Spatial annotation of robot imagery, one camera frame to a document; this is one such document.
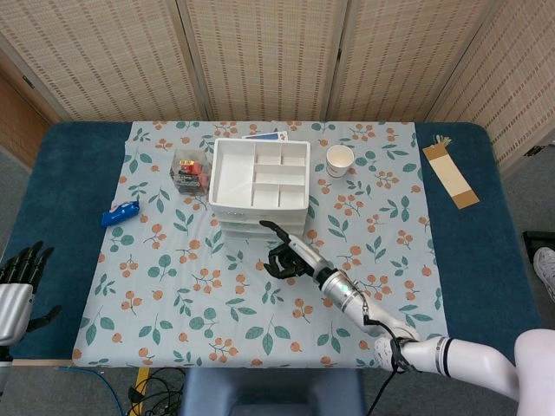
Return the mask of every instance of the white plastic drawer organizer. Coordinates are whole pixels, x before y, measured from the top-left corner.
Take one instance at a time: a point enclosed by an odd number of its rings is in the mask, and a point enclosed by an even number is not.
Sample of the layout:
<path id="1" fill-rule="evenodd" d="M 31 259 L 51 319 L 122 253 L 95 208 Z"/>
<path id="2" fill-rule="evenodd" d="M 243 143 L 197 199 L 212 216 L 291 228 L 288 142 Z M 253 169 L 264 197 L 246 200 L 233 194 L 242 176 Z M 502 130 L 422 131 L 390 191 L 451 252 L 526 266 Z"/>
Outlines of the white plastic drawer organizer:
<path id="1" fill-rule="evenodd" d="M 302 235 L 309 208 L 310 143 L 217 139 L 209 202 L 227 237 L 275 240 L 258 221 Z"/>

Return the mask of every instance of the white shoe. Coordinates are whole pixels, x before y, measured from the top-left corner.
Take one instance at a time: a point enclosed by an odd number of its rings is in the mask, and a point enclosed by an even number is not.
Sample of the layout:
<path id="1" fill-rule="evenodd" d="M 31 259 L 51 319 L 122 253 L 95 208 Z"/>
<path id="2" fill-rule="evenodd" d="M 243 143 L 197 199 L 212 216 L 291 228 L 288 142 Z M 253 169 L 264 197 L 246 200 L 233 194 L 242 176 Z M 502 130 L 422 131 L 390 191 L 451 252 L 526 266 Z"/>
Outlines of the white shoe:
<path id="1" fill-rule="evenodd" d="M 547 247 L 534 254 L 534 270 L 555 302 L 555 251 Z"/>

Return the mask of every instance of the paper cup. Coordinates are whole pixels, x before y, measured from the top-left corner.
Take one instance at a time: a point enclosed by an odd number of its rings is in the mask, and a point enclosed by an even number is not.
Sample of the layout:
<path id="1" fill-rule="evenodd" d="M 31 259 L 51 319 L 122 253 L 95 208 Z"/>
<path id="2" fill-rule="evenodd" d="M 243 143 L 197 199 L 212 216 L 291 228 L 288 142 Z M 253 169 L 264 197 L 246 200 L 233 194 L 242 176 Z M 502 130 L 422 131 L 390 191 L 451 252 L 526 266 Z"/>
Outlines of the paper cup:
<path id="1" fill-rule="evenodd" d="M 353 151 L 344 145 L 335 145 L 326 152 L 326 171 L 332 178 L 341 178 L 355 161 Z"/>

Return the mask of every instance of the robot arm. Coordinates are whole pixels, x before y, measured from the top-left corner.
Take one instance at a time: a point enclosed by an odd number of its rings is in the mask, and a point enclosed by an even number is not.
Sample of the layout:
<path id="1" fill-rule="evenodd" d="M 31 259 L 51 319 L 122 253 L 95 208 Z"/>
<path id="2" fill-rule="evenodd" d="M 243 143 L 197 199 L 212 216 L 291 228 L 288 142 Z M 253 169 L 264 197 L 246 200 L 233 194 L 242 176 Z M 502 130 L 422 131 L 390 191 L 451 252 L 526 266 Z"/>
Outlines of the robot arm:
<path id="1" fill-rule="evenodd" d="M 55 306 L 43 317 L 30 320 L 36 289 L 44 266 L 54 249 L 42 252 L 42 241 L 22 250 L 0 269 L 0 396 L 8 379 L 11 363 L 10 347 L 27 332 L 48 325 L 62 309 Z"/>
<path id="2" fill-rule="evenodd" d="M 472 342 L 438 337 L 421 341 L 416 330 L 395 319 L 373 303 L 342 270 L 320 257 L 297 237 L 276 224 L 261 221 L 284 241 L 272 250 L 266 270 L 286 278 L 306 273 L 320 290 L 363 332 L 381 334 L 375 342 L 375 358 L 384 369 L 421 371 L 445 375 L 519 399 L 519 378 L 513 364 L 499 351 Z"/>

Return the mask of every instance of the orange berry pattern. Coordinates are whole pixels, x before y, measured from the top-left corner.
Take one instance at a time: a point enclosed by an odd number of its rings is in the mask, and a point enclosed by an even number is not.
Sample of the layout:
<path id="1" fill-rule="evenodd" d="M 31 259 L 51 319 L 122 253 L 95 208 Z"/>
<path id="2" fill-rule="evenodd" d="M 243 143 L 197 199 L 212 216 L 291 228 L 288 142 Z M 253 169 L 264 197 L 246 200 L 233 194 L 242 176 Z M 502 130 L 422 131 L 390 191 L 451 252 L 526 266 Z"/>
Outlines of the orange berry pattern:
<path id="1" fill-rule="evenodd" d="M 140 212 L 106 230 L 72 354 L 77 365 L 376 367 L 375 337 L 311 278 L 268 274 L 268 251 L 279 242 L 226 237 L 229 218 L 207 195 L 179 194 L 169 176 L 178 148 L 213 162 L 217 138 L 276 129 L 311 143 L 299 237 L 423 339 L 447 333 L 414 125 L 146 121 L 131 127 L 111 204 L 139 198 Z M 326 170 L 334 145 L 355 155 L 339 179 Z"/>

